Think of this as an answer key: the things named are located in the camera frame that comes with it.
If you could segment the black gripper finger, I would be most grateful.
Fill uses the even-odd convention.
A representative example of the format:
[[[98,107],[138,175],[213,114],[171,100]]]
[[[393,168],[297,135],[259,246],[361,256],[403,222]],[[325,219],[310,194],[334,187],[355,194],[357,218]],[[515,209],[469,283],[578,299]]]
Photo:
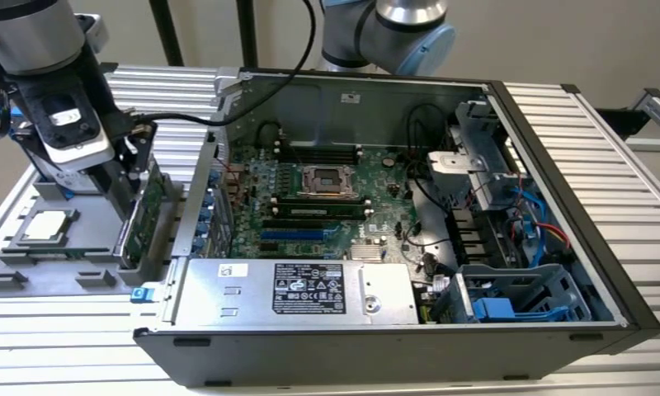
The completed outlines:
[[[122,166],[126,171],[127,179],[135,182],[139,179],[141,167],[137,164],[139,150],[129,139],[122,140]]]
[[[151,121],[141,122],[134,126],[135,174],[147,170],[155,131],[157,125]]]

